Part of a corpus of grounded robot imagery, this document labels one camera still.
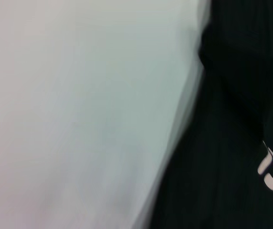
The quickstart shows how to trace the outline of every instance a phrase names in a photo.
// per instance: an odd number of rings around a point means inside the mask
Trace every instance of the white wall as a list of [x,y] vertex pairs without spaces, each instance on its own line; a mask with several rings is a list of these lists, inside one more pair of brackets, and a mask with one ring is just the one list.
[[132,226],[198,64],[198,13],[196,0],[0,0],[0,228]]

